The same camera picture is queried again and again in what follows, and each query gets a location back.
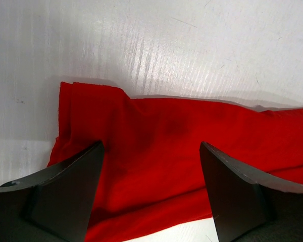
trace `red cloth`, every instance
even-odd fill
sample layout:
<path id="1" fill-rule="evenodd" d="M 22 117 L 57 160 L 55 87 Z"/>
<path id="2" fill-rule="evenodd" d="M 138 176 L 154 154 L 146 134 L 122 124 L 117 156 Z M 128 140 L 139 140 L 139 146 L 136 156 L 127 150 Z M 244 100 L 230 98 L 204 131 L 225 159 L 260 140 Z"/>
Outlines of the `red cloth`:
<path id="1" fill-rule="evenodd" d="M 49 165 L 98 140 L 106 148 L 86 242 L 124 241 L 211 217 L 202 141 L 303 184 L 303 109 L 130 99 L 115 87 L 62 83 L 59 126 Z"/>

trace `scratched white surface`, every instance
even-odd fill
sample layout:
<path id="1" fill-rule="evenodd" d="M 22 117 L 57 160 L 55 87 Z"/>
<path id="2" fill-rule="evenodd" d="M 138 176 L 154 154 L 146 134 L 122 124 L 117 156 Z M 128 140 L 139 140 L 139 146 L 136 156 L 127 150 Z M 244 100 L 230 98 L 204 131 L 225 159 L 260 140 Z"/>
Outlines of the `scratched white surface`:
<path id="1" fill-rule="evenodd" d="M 0 184 L 47 164 L 59 82 L 99 79 L 131 96 L 303 106 L 303 1 L 0 0 Z M 136 242 L 210 240 L 211 219 Z"/>

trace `fabric fold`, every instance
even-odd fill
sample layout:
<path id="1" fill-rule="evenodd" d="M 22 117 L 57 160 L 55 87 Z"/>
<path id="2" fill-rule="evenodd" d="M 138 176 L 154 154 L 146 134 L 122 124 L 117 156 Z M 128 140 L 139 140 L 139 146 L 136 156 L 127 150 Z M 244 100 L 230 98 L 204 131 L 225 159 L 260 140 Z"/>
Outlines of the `fabric fold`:
<path id="1" fill-rule="evenodd" d="M 210 217 L 202 141 L 303 184 L 303 108 L 256 112 L 206 100 L 131 99 L 116 87 L 61 83 L 59 136 L 48 165 L 99 140 L 106 154 L 86 242 L 124 241 Z"/>

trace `white surface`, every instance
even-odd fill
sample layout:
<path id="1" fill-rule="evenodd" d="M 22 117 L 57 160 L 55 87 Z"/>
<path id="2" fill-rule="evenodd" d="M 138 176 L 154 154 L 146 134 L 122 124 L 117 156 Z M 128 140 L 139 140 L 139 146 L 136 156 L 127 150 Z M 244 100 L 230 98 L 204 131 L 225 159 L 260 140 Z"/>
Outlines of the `white surface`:
<path id="1" fill-rule="evenodd" d="M 303 106 L 303 1 L 0 0 L 0 184 L 47 164 L 66 76 L 132 96 Z M 208 237 L 211 220 L 137 241 Z"/>

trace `folded red cloth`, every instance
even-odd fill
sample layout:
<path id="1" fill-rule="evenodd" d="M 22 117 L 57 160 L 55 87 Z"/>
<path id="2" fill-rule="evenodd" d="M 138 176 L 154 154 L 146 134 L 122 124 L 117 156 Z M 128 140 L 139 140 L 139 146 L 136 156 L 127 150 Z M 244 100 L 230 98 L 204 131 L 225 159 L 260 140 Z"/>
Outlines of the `folded red cloth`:
<path id="1" fill-rule="evenodd" d="M 211 217 L 202 141 L 303 184 L 303 109 L 130 99 L 115 87 L 62 83 L 59 127 L 49 165 L 98 140 L 106 149 L 86 242 L 124 241 Z"/>

